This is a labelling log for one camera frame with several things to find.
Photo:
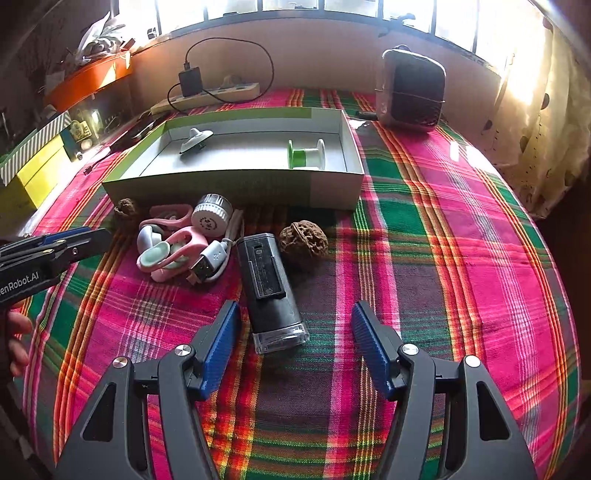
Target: yellow box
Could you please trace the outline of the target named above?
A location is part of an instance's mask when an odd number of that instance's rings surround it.
[[[71,165],[63,147],[61,136],[55,136],[0,189],[0,232],[12,230],[15,223],[35,213],[57,185]]]

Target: pink plastic object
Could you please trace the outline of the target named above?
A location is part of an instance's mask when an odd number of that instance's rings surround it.
[[[201,252],[208,245],[207,239],[194,226],[185,227],[177,232],[174,232],[167,238],[166,241],[170,245],[185,243],[185,246],[179,248],[175,253],[169,255],[167,258],[150,268],[143,267],[139,262],[139,258],[137,260],[138,268],[142,272],[151,273],[152,279],[159,283],[170,280],[179,273],[187,271],[190,267],[197,263],[197,260],[199,260],[199,255],[201,255]],[[171,264],[180,257],[187,258],[181,267],[164,268],[166,265]]]
[[[169,212],[174,212],[177,219],[168,220],[166,218],[162,218],[163,214]],[[150,220],[144,220],[142,223],[140,223],[139,229],[141,230],[145,225],[158,225],[165,230],[174,232],[176,230],[180,230],[181,228],[191,226],[192,214],[193,207],[185,203],[179,205],[156,205],[150,209],[150,216],[153,218]]]

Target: usb connector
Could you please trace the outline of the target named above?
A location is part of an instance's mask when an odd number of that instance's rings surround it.
[[[190,269],[190,275],[187,280],[195,285],[197,283],[205,283],[208,278],[215,275],[216,271],[225,262],[228,253],[226,242],[218,242],[214,240],[203,252],[197,263]]]

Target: black and white striped pattern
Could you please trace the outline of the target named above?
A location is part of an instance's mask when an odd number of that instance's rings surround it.
[[[35,156],[49,141],[71,124],[70,114],[65,111],[49,122],[21,148],[14,152],[0,168],[0,187],[8,185],[18,171]]]

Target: green and white spool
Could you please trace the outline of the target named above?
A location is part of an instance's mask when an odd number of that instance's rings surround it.
[[[326,149],[324,140],[319,139],[316,148],[294,148],[290,140],[287,144],[289,168],[318,168],[326,167]]]

